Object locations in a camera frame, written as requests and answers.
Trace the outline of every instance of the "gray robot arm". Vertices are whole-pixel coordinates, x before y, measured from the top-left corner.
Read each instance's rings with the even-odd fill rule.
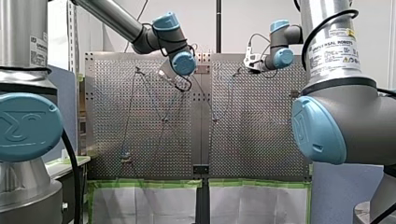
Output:
[[[302,44],[308,85],[293,104],[295,141],[312,161],[396,164],[396,100],[378,95],[363,74],[348,0],[301,0],[304,41],[287,21],[271,26],[262,71],[292,63],[289,44]]]
[[[180,76],[190,75],[196,67],[194,55],[174,13],[154,20],[151,28],[145,27],[113,0],[74,0],[97,19],[112,28],[133,44],[140,54],[166,50],[173,70]]]
[[[271,24],[270,54],[253,54],[251,43],[247,45],[245,67],[252,73],[281,69],[293,63],[294,54],[289,45],[303,44],[303,31],[299,25],[290,25],[289,21],[280,20]]]

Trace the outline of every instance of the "metal frame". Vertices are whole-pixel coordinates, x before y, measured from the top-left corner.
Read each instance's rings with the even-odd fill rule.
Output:
[[[80,124],[79,124],[79,47],[78,47],[78,18],[77,7],[71,0],[67,0],[67,35],[69,41],[69,71],[76,76],[76,113],[77,113],[77,151],[81,155],[80,147]]]

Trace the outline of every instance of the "white cloth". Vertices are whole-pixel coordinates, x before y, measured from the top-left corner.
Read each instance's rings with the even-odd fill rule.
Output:
[[[191,224],[196,189],[96,189],[92,224]]]
[[[308,189],[211,187],[211,224],[306,224]]]

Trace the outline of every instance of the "metal rod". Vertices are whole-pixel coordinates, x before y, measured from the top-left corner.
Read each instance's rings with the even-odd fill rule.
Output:
[[[216,2],[216,53],[221,53],[221,0]]]
[[[113,0],[75,0],[74,2],[132,43],[143,31],[143,25]]]

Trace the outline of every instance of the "sticker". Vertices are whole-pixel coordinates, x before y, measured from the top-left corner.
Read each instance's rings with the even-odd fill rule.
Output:
[[[30,36],[30,65],[46,67],[47,66],[48,47],[47,42]]]
[[[355,32],[349,28],[337,28],[330,30],[329,36],[352,36],[355,38]]]
[[[338,68],[361,70],[358,48],[353,37],[333,37],[309,47],[311,77],[327,76]]]
[[[44,39],[44,41],[45,41],[46,43],[49,42],[49,37],[48,37],[47,33],[45,33],[45,32],[43,32],[43,39]]]

